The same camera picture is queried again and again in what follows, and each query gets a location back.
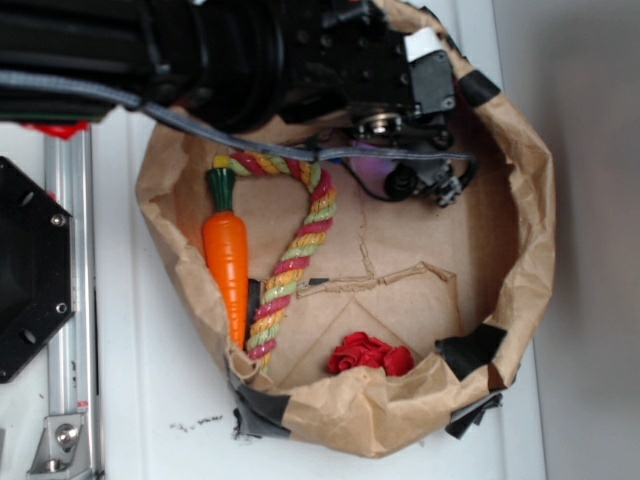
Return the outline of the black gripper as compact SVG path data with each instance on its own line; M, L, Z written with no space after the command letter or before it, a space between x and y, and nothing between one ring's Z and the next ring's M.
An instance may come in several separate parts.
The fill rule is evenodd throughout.
M338 128L359 148L398 149L384 200L432 195L454 203L475 176L471 154L451 154L453 70L430 27L391 26L372 1L285 1L289 71L280 117Z

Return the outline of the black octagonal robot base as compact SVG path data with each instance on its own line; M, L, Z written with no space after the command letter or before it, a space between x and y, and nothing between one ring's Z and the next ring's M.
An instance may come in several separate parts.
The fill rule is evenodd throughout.
M1 382L13 381L73 313L72 216L1 159Z

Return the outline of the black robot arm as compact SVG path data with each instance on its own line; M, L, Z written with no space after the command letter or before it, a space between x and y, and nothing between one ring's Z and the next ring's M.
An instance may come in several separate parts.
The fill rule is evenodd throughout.
M1 117L61 137L119 106L306 163L390 159L389 200L447 206L478 169L451 149L455 105L435 31L372 1L1 5Z

